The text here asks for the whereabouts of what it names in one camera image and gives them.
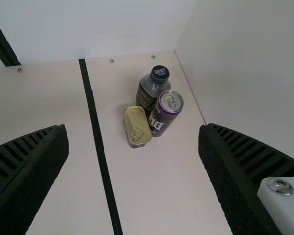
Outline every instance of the pull tab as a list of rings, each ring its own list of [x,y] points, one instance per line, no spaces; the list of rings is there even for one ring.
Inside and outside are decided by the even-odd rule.
[[[138,142],[142,137],[144,133],[140,130],[135,130],[133,133],[133,141]]]
[[[169,99],[167,99],[167,102],[170,108],[174,109],[177,107],[177,103],[175,102],[172,96]]]

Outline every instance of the bottle label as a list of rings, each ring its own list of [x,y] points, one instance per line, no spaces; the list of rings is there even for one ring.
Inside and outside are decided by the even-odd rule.
[[[143,107],[145,112],[151,112],[153,106],[155,105],[157,98],[150,96],[139,83],[137,94],[136,94],[136,104]]]

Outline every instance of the gold tin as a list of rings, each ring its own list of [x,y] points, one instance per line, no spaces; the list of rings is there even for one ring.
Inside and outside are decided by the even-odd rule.
[[[149,124],[141,106],[131,106],[124,110],[123,125],[130,147],[144,147],[151,139]]]

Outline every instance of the black strip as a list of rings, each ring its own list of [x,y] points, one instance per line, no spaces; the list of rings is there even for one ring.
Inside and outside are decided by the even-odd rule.
[[[0,29],[0,59],[5,66],[15,66],[21,65],[14,53],[12,47],[5,39],[1,29]]]
[[[85,59],[79,59],[78,61],[79,61],[80,71],[82,73],[84,89],[85,89],[86,99],[88,104],[88,110],[89,110],[90,120],[91,120],[92,128],[93,128],[96,152],[97,152],[103,187],[104,187],[104,191],[106,194],[108,207],[110,211],[113,231],[115,235],[123,235],[119,213],[117,209],[117,204],[113,194],[108,165],[107,165],[106,157],[104,154],[103,141],[102,141],[100,126],[99,126],[99,121],[98,121],[98,116],[97,116],[97,111],[95,106],[95,100],[94,100],[93,91],[89,81],[86,62],[85,62]]]

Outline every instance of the purple can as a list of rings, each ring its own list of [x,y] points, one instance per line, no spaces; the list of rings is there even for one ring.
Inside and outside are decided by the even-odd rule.
[[[182,111],[183,105],[184,101],[179,93],[173,90],[162,92],[149,115],[148,123],[151,135],[153,137],[161,136]]]

